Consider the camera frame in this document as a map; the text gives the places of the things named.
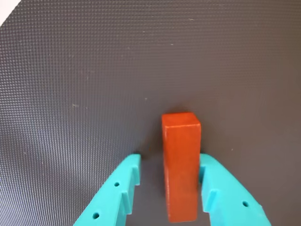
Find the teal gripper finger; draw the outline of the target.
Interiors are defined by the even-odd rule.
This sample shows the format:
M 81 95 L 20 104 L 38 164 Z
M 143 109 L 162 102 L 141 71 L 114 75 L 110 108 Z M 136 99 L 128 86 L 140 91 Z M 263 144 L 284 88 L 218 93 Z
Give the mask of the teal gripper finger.
M 140 185 L 141 156 L 126 157 L 101 186 L 75 226 L 124 226 L 132 214 L 135 187 Z
M 214 157 L 201 153 L 199 180 L 203 212 L 212 226 L 269 226 L 263 207 Z

